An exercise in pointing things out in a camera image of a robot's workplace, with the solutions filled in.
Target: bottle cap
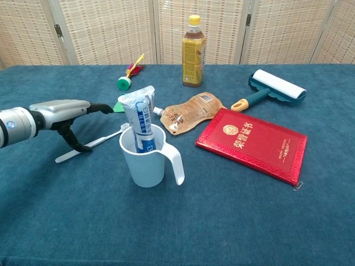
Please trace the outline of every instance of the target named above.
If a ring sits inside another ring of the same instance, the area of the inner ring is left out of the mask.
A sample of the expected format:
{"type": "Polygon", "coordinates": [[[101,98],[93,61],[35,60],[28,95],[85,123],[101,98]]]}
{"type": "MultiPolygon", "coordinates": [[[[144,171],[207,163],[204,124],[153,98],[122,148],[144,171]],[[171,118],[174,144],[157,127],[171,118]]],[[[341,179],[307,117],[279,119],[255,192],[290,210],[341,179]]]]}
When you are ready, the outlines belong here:
{"type": "Polygon", "coordinates": [[[189,17],[189,26],[198,27],[200,25],[201,18],[199,15],[191,15],[189,17]]]}

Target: red certificate booklet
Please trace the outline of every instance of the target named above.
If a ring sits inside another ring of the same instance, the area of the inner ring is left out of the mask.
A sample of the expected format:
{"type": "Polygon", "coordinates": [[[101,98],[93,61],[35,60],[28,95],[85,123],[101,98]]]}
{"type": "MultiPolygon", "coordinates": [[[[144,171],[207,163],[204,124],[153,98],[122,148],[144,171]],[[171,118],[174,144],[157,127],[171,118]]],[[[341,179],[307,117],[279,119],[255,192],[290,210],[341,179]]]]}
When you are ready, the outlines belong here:
{"type": "Polygon", "coordinates": [[[306,135],[221,108],[196,145],[296,186],[306,142],[306,135]]]}

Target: bottle label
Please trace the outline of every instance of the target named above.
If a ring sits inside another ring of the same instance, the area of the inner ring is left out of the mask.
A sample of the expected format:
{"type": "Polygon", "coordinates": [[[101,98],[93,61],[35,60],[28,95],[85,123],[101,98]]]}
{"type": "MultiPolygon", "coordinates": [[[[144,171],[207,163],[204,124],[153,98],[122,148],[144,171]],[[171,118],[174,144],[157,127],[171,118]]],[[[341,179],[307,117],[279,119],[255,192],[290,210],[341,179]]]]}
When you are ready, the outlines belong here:
{"type": "Polygon", "coordinates": [[[182,80],[200,84],[204,73],[205,38],[182,39],[182,80]]]}

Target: screen hinge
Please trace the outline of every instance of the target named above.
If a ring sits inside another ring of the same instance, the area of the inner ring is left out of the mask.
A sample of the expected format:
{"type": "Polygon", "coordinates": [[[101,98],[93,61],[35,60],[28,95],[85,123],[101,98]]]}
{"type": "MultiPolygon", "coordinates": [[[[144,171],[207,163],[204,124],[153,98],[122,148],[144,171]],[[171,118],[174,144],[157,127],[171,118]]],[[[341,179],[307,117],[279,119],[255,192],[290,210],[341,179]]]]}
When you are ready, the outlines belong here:
{"type": "Polygon", "coordinates": [[[250,26],[250,20],[251,20],[251,14],[248,14],[248,16],[246,17],[245,26],[250,26]]]}
{"type": "Polygon", "coordinates": [[[60,29],[59,24],[54,25],[54,28],[55,28],[55,32],[57,33],[57,36],[63,37],[63,33],[62,33],[62,30],[60,29]]]}

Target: white plastic cup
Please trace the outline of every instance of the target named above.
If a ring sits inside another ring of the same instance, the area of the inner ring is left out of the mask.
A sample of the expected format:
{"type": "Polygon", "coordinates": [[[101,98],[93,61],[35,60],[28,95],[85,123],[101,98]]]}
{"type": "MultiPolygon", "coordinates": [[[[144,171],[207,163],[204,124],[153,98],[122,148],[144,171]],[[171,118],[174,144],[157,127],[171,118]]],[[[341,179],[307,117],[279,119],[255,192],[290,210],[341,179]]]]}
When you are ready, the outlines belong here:
{"type": "Polygon", "coordinates": [[[173,146],[166,143],[164,130],[152,124],[156,150],[139,154],[136,152],[134,132],[127,128],[120,136],[119,143],[126,159],[133,181],[140,187],[154,187],[164,178],[165,157],[173,167],[175,180],[181,185],[185,179],[181,155],[173,146]]]}

